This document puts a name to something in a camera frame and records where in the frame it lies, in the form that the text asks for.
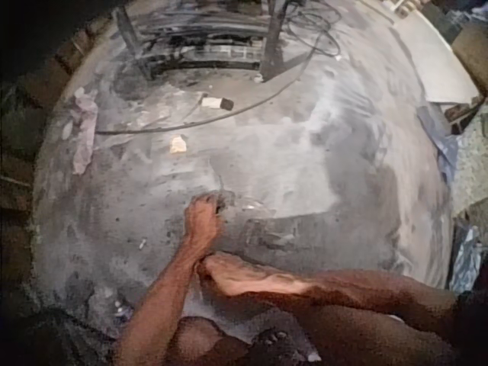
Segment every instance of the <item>wire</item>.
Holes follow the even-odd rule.
[[[272,95],[268,96],[265,99],[262,99],[261,101],[258,101],[254,104],[251,104],[247,107],[244,107],[244,108],[241,108],[241,109],[238,109],[238,110],[226,113],[226,114],[222,114],[220,116],[207,118],[205,120],[197,120],[197,121],[189,122],[187,124],[179,124],[178,126],[148,128],[145,130],[120,130],[120,131],[96,130],[95,133],[98,135],[135,135],[135,134],[141,134],[141,133],[161,133],[161,132],[171,132],[171,131],[175,131],[175,130],[184,130],[187,128],[203,126],[205,124],[211,124],[211,123],[217,122],[219,120],[223,120],[223,119],[226,119],[229,117],[236,116],[238,114],[250,111],[251,109],[256,108],[260,105],[263,105],[264,103],[270,101],[273,98],[276,98],[279,94],[281,94],[284,90],[289,88],[292,84],[294,84],[303,75],[303,73],[305,72],[306,68],[308,67],[310,60],[312,59],[312,56],[315,52],[321,53],[321,54],[323,54],[325,56],[329,56],[329,57],[338,56],[341,53],[341,47],[339,46],[337,41],[329,34],[329,30],[332,27],[332,24],[341,19],[340,13],[334,7],[327,4],[323,0],[313,0],[313,2],[317,2],[321,5],[325,5],[326,7],[330,8],[332,12],[335,12],[338,15],[338,18],[336,21],[331,23],[331,22],[327,21],[323,16],[317,15],[315,12],[313,12],[313,11],[318,10],[318,9],[312,8],[309,11],[298,11],[297,14],[294,14],[294,12],[297,10],[297,6],[294,8],[294,10],[290,13],[290,15],[288,15],[288,17],[286,19],[287,20],[288,32],[292,36],[296,37],[298,41],[300,41],[301,43],[310,47],[311,51],[308,54],[308,56],[306,57],[306,59],[303,61],[302,68],[298,72],[297,76],[293,80],[289,81],[287,84],[282,86],[279,90],[277,90]],[[313,21],[311,18],[314,18],[314,17],[318,18],[323,23],[323,25],[321,26],[316,21]],[[305,29],[313,29],[315,31],[319,31],[319,34],[317,35],[317,38],[315,39],[315,43],[313,45],[311,45],[308,42],[304,41],[302,38],[300,38],[295,32],[293,32],[291,30],[290,24],[295,24],[297,27],[310,27],[310,28],[305,28]],[[329,40],[332,41],[333,44],[335,44],[335,46],[337,48],[336,53],[330,53],[330,52],[327,52],[327,51],[317,47],[319,45],[319,41],[322,38],[322,36],[327,37]],[[160,122],[160,120],[154,120],[153,122],[151,122],[151,124],[156,123],[156,122]]]
[[[293,11],[290,13],[290,15],[287,17],[287,32],[295,37],[299,42],[304,44],[305,46],[308,47],[315,47],[315,51],[318,53],[323,54],[324,56],[328,57],[336,57],[341,54],[341,47],[339,46],[339,43],[337,40],[329,33],[330,29],[332,28],[332,25],[334,23],[337,23],[342,19],[341,13],[334,8],[333,6],[327,4],[324,0],[312,0],[312,2],[316,2],[318,4],[321,4],[325,7],[328,8],[328,11],[331,11],[332,13],[335,14],[335,20],[334,21],[328,21],[325,19],[321,14],[318,14],[318,8],[311,8],[311,9],[305,9],[305,10],[298,10],[298,6],[295,6]],[[291,29],[291,25],[294,25],[295,27],[299,27],[302,29],[306,29],[309,31],[318,31],[321,34],[323,34],[326,38],[329,39],[329,41],[332,43],[334,46],[333,48],[336,48],[337,51],[334,53],[329,52],[328,50],[324,50],[322,48],[313,46],[303,40],[296,32],[294,32]]]

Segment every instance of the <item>person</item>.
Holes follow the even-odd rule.
[[[266,330],[249,345],[209,319],[181,319],[195,268],[204,258],[207,276],[223,294],[257,294],[258,300],[291,312],[316,347],[317,364],[487,364],[486,293],[456,296],[380,271],[327,271],[300,280],[281,271],[266,275],[263,268],[243,271],[225,256],[210,265],[213,257],[206,256],[222,229],[220,205],[218,194],[203,194],[189,204],[185,237],[127,324],[117,343],[116,365],[312,364],[279,329]],[[246,271],[261,272],[246,277]],[[239,285],[239,276],[246,286]],[[268,282],[258,289],[256,281]]]

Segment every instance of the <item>metal frame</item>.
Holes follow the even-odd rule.
[[[290,0],[268,0],[268,13],[270,14],[267,32],[263,29],[265,38],[263,52],[259,63],[259,72],[263,81],[272,78],[275,69],[276,55],[278,54],[278,41],[281,28],[286,16],[286,11]],[[120,6],[113,11],[113,16],[117,22],[120,35],[127,45],[127,49],[134,58],[137,66],[146,80],[153,80],[152,67],[149,64],[150,55],[144,50],[144,46],[138,37],[136,30],[124,6]]]

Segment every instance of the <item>metal stand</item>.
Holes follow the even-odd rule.
[[[261,65],[259,67],[259,73],[262,76],[262,81],[267,82],[273,76],[274,68],[276,67],[276,55],[277,55],[277,47],[278,41],[280,39],[280,32],[281,27],[283,26],[283,21],[285,15],[287,14],[287,7],[290,3],[289,0],[284,0],[283,5],[276,9],[275,0],[268,0],[268,6],[271,10],[271,5],[274,8],[273,12],[271,13],[271,20],[269,21],[269,29],[268,29],[268,36],[266,37],[265,43],[265,51],[262,56]]]
[[[144,78],[146,78],[146,80],[153,80],[153,75],[149,70],[149,67],[142,59],[144,52],[143,45],[139,41],[139,38],[137,38],[136,31],[134,30],[132,23],[130,23],[129,15],[127,15],[125,7],[120,6],[115,8],[112,14],[117,22],[119,32],[127,45],[127,49],[136,60],[136,64],[144,75]]]

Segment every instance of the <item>gray floor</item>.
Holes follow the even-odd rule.
[[[220,180],[234,193],[220,249],[292,271],[377,268],[444,285],[448,190],[416,118],[424,101],[408,50],[375,2],[329,3],[342,15],[331,30],[339,57],[315,55],[292,86],[235,117],[175,133],[97,136],[82,176],[72,174],[76,129],[61,140],[72,100],[60,102],[34,192],[34,271],[47,303],[116,332],[114,294],[131,303],[141,298],[178,246],[191,196],[221,189]],[[311,44],[316,39],[313,32],[300,35]],[[243,108],[301,68],[265,84],[255,84],[252,72],[231,70],[175,71],[146,84],[121,38],[109,36],[66,92],[98,90],[100,129],[141,128],[164,116],[170,118],[161,126],[211,117],[214,110],[198,108],[185,118],[201,92]],[[310,51],[290,35],[282,39],[285,61]],[[188,150],[170,154],[178,134]],[[185,313],[226,322],[204,303],[194,291]]]

